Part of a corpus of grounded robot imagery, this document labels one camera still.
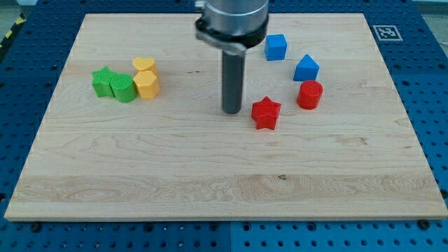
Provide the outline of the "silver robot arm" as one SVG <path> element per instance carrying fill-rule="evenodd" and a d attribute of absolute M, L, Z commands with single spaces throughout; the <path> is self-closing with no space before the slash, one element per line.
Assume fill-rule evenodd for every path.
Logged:
<path fill-rule="evenodd" d="M 268 0 L 198 0 L 197 39 L 222 52 L 221 107 L 236 114 L 242 107 L 246 51 L 260 44 L 269 22 Z"/>

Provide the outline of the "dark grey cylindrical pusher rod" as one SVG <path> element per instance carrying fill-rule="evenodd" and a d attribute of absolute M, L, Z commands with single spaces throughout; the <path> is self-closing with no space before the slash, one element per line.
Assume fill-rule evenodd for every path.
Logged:
<path fill-rule="evenodd" d="M 245 57 L 222 52 L 221 106 L 224 112 L 236 114 L 242 107 Z"/>

